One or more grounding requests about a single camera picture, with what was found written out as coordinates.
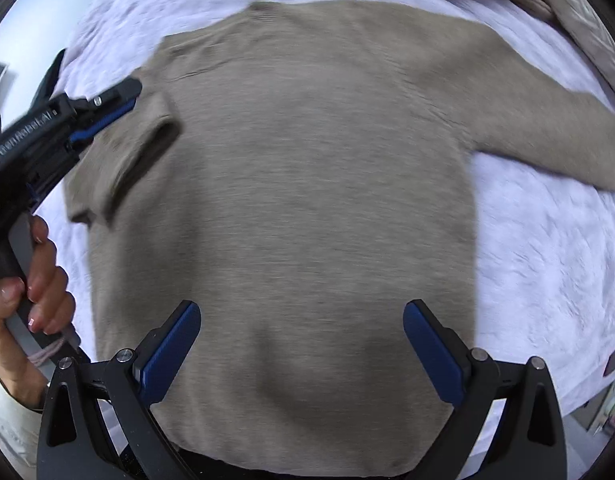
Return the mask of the white sleeved left forearm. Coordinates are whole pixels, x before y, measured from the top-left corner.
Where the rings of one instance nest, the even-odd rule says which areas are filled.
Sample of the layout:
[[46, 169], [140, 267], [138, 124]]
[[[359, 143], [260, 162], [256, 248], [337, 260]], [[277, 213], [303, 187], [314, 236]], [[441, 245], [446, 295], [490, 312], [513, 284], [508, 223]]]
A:
[[0, 381], [0, 450], [26, 480], [37, 478], [37, 449], [42, 414], [14, 400]]

